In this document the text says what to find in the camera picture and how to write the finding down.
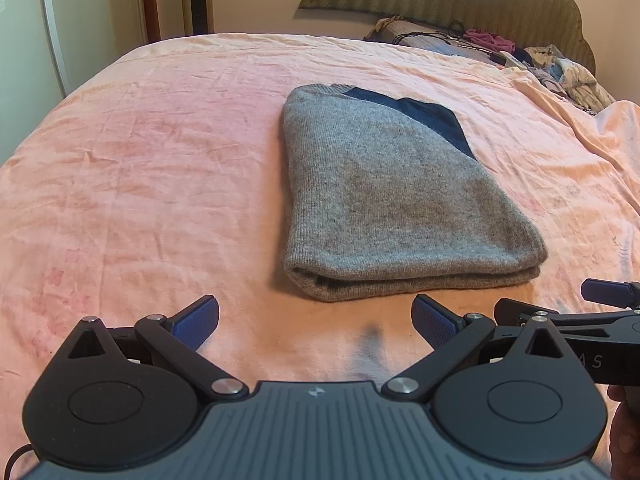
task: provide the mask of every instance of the human hand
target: human hand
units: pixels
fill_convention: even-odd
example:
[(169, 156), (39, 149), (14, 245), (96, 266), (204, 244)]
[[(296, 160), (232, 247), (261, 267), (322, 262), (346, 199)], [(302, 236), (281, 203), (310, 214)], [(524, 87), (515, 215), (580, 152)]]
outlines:
[(640, 417), (629, 410), (623, 386), (610, 386), (607, 395), (620, 403), (611, 421), (611, 478), (640, 479)]

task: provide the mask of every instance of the clothing item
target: clothing item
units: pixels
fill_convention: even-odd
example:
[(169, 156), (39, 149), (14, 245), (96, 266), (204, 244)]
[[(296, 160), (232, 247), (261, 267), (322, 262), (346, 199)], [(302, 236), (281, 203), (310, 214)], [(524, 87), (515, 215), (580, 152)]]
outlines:
[(527, 70), (527, 65), (525, 65), (521, 61), (518, 61), (516, 58), (514, 58), (508, 52), (505, 52), (504, 50), (501, 50), (500, 51), (500, 55), (505, 59), (505, 64), (504, 64), (505, 67), (510, 68), (510, 67), (514, 66), (516, 68), (519, 68), (520, 70)]
[(398, 110), (407, 117), (411, 117), (419, 123), (428, 126), (431, 130), (446, 139), (452, 146), (460, 150), (460, 152), (475, 159), (455, 114), (442, 105), (422, 103), (415, 99), (409, 99), (408, 97), (392, 99), (386, 95), (372, 92), (371, 90), (363, 90), (362, 88), (353, 88), (344, 94), (349, 97), (355, 97), (361, 101), (370, 101)]
[(513, 52), (513, 57), (522, 63), (533, 66), (533, 59), (529, 53), (519, 46), (517, 46), (516, 50)]
[(412, 46), (444, 54), (444, 56), (461, 56), (492, 64), (491, 51), (462, 38), (455, 38), (445, 29), (416, 25), (399, 16), (378, 20), (376, 26), (364, 39)]
[(528, 46), (524, 50), (531, 56), (532, 65), (536, 68), (547, 68), (556, 59), (564, 57), (564, 54), (553, 44), (549, 46)]
[(578, 108), (598, 113), (616, 102), (589, 70), (565, 58), (555, 45), (529, 47), (526, 51), (533, 58), (535, 66), (556, 80)]
[(560, 83), (558, 83), (549, 72), (542, 68), (533, 68), (532, 66), (530, 66), (528, 70), (536, 76), (537, 80), (542, 83), (542, 86), (551, 90), (554, 94), (561, 95), (564, 98), (568, 97), (564, 88), (560, 86)]
[(562, 68), (560, 86), (566, 90), (571, 99), (594, 112), (601, 112), (616, 102), (582, 65), (570, 59), (560, 59), (556, 63)]
[(480, 45), (492, 52), (500, 52), (504, 50), (509, 54), (513, 54), (516, 51), (516, 44), (511, 40), (507, 40), (498, 34), (490, 34), (483, 32), (482, 30), (469, 29), (464, 38), (477, 45)]
[(539, 274), (543, 239), (444, 110), (345, 85), (289, 95), (284, 268), (307, 294), (354, 300)]

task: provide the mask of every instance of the ribbed gray surface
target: ribbed gray surface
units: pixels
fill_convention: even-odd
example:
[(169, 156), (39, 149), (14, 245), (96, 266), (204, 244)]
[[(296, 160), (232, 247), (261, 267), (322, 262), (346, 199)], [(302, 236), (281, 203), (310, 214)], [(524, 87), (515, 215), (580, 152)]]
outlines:
[[(324, 393), (313, 396), (311, 392)], [(596, 480), (584, 461), (554, 473), (504, 471), (448, 444), (424, 410), (383, 399), (372, 383), (263, 383), (213, 407), (193, 438), (158, 462), (83, 473), (43, 463), (27, 480)]]

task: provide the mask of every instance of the blue gripper pad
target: blue gripper pad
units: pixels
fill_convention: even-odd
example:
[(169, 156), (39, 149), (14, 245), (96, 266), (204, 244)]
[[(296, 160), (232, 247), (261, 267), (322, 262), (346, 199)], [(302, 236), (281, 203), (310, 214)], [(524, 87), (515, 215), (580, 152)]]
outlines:
[(166, 321), (171, 335), (191, 350), (197, 350), (218, 326), (220, 310), (213, 296), (201, 297)]
[(432, 348), (446, 343), (465, 327), (465, 321), (426, 294), (418, 294), (411, 305), (411, 322)]
[(582, 298), (593, 303), (601, 303), (619, 308), (636, 306), (636, 294), (630, 283), (606, 282), (589, 278), (580, 288)]

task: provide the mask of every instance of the wrinkled bedsheet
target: wrinkled bedsheet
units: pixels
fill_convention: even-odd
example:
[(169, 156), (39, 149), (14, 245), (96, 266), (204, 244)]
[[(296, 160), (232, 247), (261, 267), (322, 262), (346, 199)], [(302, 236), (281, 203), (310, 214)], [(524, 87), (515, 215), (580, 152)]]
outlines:
[(629, 102), (592, 118), (531, 74), (388, 44), (225, 34), (144, 46), (62, 102), (0, 170), (0, 463), (26, 443), (27, 392), (87, 314), (130, 326), (214, 294), (220, 325), (201, 352), (251, 386), (380, 383), (430, 351), (412, 295), (325, 304), (284, 275), (280, 115), (292, 89), (315, 82), (450, 108), (540, 229), (539, 278), (434, 292), (449, 308), (490, 315), (507, 296), (595, 311), (582, 280), (640, 276), (640, 108)]

